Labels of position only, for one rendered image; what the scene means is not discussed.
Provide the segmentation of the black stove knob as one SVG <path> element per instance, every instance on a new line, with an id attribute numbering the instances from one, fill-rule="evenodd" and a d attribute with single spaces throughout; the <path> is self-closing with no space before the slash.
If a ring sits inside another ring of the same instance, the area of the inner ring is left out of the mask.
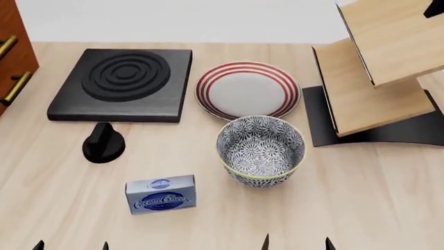
<path id="1" fill-rule="evenodd" d="M 113 129 L 109 122 L 99 122 L 82 145 L 86 160 L 95 164 L 112 162 L 126 149 L 122 134 Z"/>

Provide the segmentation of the red striped white plate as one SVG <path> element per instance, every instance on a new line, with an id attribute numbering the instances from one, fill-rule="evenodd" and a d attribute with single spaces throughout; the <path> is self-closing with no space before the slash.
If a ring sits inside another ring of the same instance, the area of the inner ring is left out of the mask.
<path id="1" fill-rule="evenodd" d="M 197 80 L 194 96 L 205 112 L 230 121 L 251 115 L 282 118 L 297 107 L 302 91 L 280 68 L 237 61 L 207 70 Z"/>

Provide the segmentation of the brown wooden cabinet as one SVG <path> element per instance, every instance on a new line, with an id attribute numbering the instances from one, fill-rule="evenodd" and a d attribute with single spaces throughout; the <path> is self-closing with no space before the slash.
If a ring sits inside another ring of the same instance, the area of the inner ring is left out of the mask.
<path id="1" fill-rule="evenodd" d="M 14 85 L 11 76 L 21 75 L 24 72 L 34 74 L 39 68 L 16 1 L 0 0 L 0 40 L 5 40 L 11 35 L 15 35 L 18 41 L 5 58 L 0 60 L 0 98 L 4 97 Z M 0 116 L 6 108 L 0 103 Z"/>

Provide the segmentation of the grey cream cheese box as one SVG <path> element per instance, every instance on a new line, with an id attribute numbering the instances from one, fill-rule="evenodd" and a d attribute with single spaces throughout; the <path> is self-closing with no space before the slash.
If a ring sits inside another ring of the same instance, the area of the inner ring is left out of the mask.
<path id="1" fill-rule="evenodd" d="M 129 181 L 125 195 L 133 215 L 193 208 L 197 204 L 193 174 Z"/>

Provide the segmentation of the wooden rack with black base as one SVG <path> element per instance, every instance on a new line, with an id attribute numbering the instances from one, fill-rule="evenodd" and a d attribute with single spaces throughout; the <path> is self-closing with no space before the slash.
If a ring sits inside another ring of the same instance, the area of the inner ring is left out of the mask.
<path id="1" fill-rule="evenodd" d="M 444 0 L 343 0 L 346 39 L 312 47 L 321 84 L 303 89 L 315 147 L 444 147 L 444 113 L 421 76 L 444 70 Z"/>

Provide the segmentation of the blue white patterned bowl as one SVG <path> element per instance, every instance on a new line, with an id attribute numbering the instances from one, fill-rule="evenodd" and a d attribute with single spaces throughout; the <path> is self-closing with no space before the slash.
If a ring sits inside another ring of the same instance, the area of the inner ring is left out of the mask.
<path id="1" fill-rule="evenodd" d="M 285 182 L 304 160 L 302 133 L 271 116 L 245 116 L 228 122 L 216 137 L 216 152 L 236 181 L 254 188 Z"/>

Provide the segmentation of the black square stove burner plate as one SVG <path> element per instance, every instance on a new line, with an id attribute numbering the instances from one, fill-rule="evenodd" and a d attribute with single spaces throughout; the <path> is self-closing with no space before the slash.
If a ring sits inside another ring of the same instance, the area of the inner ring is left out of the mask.
<path id="1" fill-rule="evenodd" d="M 86 49 L 50 103 L 52 121 L 180 122 L 190 49 Z"/>

